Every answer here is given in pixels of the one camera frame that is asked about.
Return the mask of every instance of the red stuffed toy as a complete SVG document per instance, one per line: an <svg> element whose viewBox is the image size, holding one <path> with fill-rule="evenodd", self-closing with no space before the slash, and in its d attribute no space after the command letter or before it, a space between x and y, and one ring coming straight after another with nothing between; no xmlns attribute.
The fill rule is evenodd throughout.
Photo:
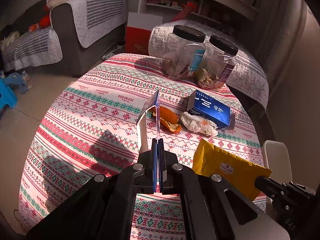
<svg viewBox="0 0 320 240"><path fill-rule="evenodd" d="M198 5L196 3L188 2L187 6L185 6L185 8L181 12L179 12L175 17L173 17L171 22L185 19L188 16L188 14L192 13L197 8L198 8Z"/></svg>
<svg viewBox="0 0 320 240"><path fill-rule="evenodd" d="M45 12L50 12L50 10L48 9L47 5L44 6L44 11ZM51 21L50 21L50 15L49 14L44 16L39 22L40 29L44 29L46 27L49 27L50 25L51 25Z"/></svg>

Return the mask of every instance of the crumpled tissue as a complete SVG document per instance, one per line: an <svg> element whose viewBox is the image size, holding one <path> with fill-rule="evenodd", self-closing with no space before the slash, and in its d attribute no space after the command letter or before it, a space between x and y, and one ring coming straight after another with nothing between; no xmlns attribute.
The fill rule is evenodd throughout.
<svg viewBox="0 0 320 240"><path fill-rule="evenodd" d="M199 132L206 136L216 136L217 125L209 119L206 119L199 115L191 115L188 112L181 114L181 121L183 125L192 132Z"/></svg>

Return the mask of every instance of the floor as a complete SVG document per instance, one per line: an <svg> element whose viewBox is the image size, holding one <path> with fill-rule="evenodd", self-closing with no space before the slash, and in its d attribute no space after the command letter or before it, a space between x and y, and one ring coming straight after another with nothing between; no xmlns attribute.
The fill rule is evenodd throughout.
<svg viewBox="0 0 320 240"><path fill-rule="evenodd" d="M100 64L98 60L92 67ZM38 73L36 68L27 68L33 87L24 95L14 90L18 97L14 109L6 107L0 112L0 215L4 216L12 229L23 233L20 223L14 216L18 209L21 173L31 141L42 118L52 102L63 89L75 82L77 78Z"/></svg>

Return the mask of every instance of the stuffed toy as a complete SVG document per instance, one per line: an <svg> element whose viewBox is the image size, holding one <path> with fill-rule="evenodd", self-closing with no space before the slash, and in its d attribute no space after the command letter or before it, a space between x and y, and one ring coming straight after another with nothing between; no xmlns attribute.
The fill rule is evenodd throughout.
<svg viewBox="0 0 320 240"><path fill-rule="evenodd" d="M18 73L12 73L9 76L2 79L3 83L7 86L9 85L18 85L20 93L24 94L27 92L32 86L28 86L28 81L30 77L28 73L23 71L22 75Z"/></svg>
<svg viewBox="0 0 320 240"><path fill-rule="evenodd" d="M44 11L45 12L50 12L50 9L48 8L47 5L44 6ZM39 22L39 28L40 29L44 29L46 27L49 27L51 25L51 21L50 21L50 15L47 14L46 16L44 16L40 22Z"/></svg>

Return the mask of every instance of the table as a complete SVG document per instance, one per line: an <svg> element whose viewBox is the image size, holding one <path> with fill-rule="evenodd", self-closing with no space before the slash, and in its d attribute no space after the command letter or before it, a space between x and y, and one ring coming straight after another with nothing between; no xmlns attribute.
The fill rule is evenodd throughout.
<svg viewBox="0 0 320 240"><path fill-rule="evenodd" d="M173 82L160 71L161 60L133 54L116 55L90 70L53 102L32 141L19 195L20 223L29 230L95 174L119 173L138 159L136 119L155 90L160 104L179 114L198 89L187 81ZM263 165L254 126L237 98L224 86L205 93L230 106L234 130L210 138L185 128L171 134L161 128L165 150L192 167L201 138L246 160ZM156 137L155 119L147 116L148 145ZM266 197L255 203L265 208ZM138 194L132 239L185 239L180 198Z"/></svg>

